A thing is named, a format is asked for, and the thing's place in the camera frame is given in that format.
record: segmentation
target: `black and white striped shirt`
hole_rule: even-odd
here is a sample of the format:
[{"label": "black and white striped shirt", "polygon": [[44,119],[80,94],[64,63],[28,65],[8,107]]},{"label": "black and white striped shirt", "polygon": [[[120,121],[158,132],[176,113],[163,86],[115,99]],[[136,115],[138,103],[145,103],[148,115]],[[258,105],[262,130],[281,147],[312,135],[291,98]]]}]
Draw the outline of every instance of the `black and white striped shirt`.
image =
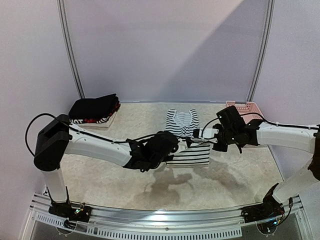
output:
[{"label": "black and white striped shirt", "polygon": [[[199,129],[199,119],[195,109],[189,112],[177,112],[175,109],[169,109],[166,115],[165,130],[180,137],[193,138],[193,131]],[[194,142],[191,146],[173,156],[173,159],[167,161],[167,165],[208,165],[210,157],[210,143]]]}]

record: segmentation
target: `marble-patterned surface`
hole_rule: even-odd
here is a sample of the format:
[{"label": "marble-patterned surface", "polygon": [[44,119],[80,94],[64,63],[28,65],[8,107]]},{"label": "marble-patterned surface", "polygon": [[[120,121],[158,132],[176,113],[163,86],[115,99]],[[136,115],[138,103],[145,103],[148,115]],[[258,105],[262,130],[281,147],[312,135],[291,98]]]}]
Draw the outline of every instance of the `marble-patterned surface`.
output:
[{"label": "marble-patterned surface", "polygon": [[[108,130],[93,132],[118,139],[137,138],[165,128],[169,108],[195,108],[200,126],[216,116],[224,104],[122,104]],[[236,146],[228,152],[211,151],[207,167],[172,168],[164,164],[141,173],[113,163],[79,155],[61,162],[70,199],[93,205],[139,210],[200,210],[260,202],[282,178],[267,147]]]}]

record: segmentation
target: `white wall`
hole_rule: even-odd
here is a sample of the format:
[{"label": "white wall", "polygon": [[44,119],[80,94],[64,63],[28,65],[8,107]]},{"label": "white wall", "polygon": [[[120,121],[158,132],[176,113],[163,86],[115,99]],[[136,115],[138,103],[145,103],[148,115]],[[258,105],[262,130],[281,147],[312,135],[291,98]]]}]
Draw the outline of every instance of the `white wall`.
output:
[{"label": "white wall", "polygon": [[[67,113],[78,94],[56,0],[0,1],[0,30],[0,239],[15,240],[34,192],[44,189],[24,144],[25,129],[39,113]],[[48,121],[31,128],[32,148]]]},{"label": "white wall", "polygon": [[[270,37],[254,101],[265,117],[292,124],[320,123],[320,2],[275,1]],[[272,147],[284,178],[311,154]],[[314,239],[320,239],[320,183],[300,194]]]},{"label": "white wall", "polygon": [[85,96],[245,101],[268,0],[67,0]]}]

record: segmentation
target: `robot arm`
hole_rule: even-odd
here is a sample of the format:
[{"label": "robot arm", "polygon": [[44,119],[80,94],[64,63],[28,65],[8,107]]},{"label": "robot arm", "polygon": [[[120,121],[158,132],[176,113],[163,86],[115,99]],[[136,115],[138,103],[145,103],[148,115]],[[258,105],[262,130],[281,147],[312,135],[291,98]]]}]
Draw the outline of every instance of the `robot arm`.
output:
[{"label": "robot arm", "polygon": [[227,107],[217,113],[220,124],[200,130],[196,135],[210,139],[213,149],[226,152],[228,145],[236,144],[239,151],[248,145],[276,145],[312,153],[313,157],[298,172],[273,186],[261,205],[245,207],[242,215],[247,222],[275,217],[284,213],[282,203],[300,191],[320,181],[320,129],[318,125],[282,125],[253,119],[245,124],[237,109]]},{"label": "robot arm", "polygon": [[69,121],[67,115],[53,120],[37,137],[34,165],[41,170],[51,198],[51,214],[74,221],[89,221],[91,208],[73,208],[65,186],[60,162],[64,154],[84,155],[141,172],[157,168],[170,155],[190,146],[188,139],[160,131],[148,139],[119,140],[87,131]]}]

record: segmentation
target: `plastic basket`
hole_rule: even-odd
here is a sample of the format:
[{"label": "plastic basket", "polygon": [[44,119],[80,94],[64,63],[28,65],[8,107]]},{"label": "plastic basket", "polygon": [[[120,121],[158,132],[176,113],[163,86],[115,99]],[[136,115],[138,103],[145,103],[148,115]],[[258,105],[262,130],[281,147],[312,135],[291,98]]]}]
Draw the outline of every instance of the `plastic basket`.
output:
[{"label": "plastic basket", "polygon": [[[226,106],[227,107],[235,106],[235,108],[238,110],[238,112],[240,114],[258,113],[263,116],[258,105],[253,101],[247,101],[247,102],[226,101]],[[243,119],[244,119],[245,123],[247,124],[252,119],[261,119],[261,117],[259,117],[256,114],[251,114],[251,115],[243,116]]]}]

